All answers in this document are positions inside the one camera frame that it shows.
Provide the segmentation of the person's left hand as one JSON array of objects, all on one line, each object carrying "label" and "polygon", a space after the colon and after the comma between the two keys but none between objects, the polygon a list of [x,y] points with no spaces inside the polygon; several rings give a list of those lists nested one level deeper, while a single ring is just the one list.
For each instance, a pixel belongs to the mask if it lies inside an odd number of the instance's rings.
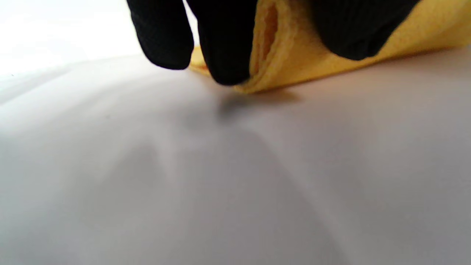
[{"label": "person's left hand", "polygon": [[[337,56],[373,57],[417,5],[417,0],[309,0],[311,24]],[[255,0],[189,0],[198,22],[203,56],[222,85],[249,78],[256,15]],[[146,58],[158,67],[184,70],[194,49],[181,0],[128,0],[135,32]]]}]

